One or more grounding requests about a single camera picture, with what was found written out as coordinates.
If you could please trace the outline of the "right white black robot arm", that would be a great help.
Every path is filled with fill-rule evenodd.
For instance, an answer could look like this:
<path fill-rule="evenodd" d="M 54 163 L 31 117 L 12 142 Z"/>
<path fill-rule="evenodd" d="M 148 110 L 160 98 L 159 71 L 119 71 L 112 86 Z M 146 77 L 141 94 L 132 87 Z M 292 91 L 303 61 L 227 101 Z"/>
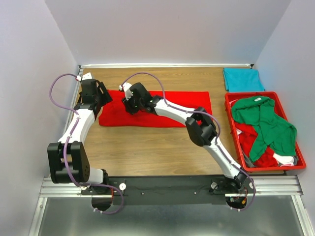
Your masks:
<path fill-rule="evenodd" d="M 223 172 L 223 182 L 215 180 L 211 183 L 213 191 L 239 193 L 245 188 L 247 180 L 255 187 L 253 179 L 231 157 L 220 141 L 221 127 L 218 121 L 204 108 L 193 109 L 172 103 L 166 99 L 165 92 L 162 93 L 163 96 L 152 96 L 141 83 L 132 85 L 124 82 L 119 90 L 125 94 L 122 102 L 128 113 L 133 115 L 144 111 L 170 118 L 186 127 L 190 140 L 207 150 Z"/>

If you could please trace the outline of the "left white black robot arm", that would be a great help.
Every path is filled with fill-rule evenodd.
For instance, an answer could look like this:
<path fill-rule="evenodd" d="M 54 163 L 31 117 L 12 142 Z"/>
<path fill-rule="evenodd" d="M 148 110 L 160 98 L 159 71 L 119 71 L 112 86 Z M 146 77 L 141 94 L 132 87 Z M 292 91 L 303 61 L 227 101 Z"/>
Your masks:
<path fill-rule="evenodd" d="M 59 108 L 73 112 L 73 118 L 63 136 L 47 147 L 51 180 L 53 183 L 73 183 L 76 186 L 92 185 L 98 194 L 109 189 L 108 174 L 104 169 L 92 168 L 84 149 L 84 141 L 91 125 L 95 122 L 101 108 L 112 98 L 104 83 L 93 78 L 80 78 L 81 92 L 74 108 L 58 104 L 52 98 L 51 86 L 49 98 Z"/>

